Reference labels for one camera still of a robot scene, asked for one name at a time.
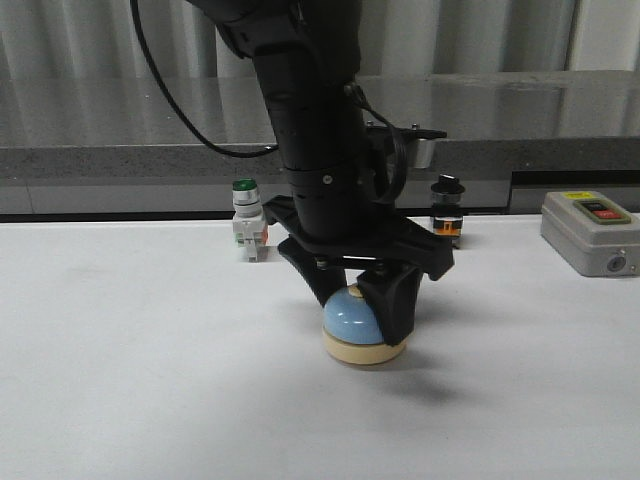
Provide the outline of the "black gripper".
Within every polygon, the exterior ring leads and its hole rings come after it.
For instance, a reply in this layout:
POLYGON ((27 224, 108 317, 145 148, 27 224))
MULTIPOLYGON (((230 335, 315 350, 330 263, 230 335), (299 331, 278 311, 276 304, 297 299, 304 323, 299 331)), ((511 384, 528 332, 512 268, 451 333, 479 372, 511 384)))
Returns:
POLYGON ((389 185, 386 156, 371 147, 340 165, 286 171, 289 196, 265 204, 289 237, 277 249, 321 306, 346 286, 345 269, 365 270, 357 286, 373 310, 384 343, 413 332, 421 276, 441 278, 453 265, 451 243, 374 198, 389 185))

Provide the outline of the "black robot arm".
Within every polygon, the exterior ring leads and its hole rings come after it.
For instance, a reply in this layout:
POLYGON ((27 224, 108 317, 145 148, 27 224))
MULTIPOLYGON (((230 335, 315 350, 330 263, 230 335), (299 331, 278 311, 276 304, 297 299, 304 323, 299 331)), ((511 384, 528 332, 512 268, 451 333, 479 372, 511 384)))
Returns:
POLYGON ((453 265, 450 242, 395 207, 408 173, 406 142, 390 132, 394 163, 367 130, 357 1, 202 1, 230 50, 252 61, 271 121, 289 196, 266 214, 287 231, 278 250, 326 303, 358 271, 384 342, 413 330, 423 278, 453 265))

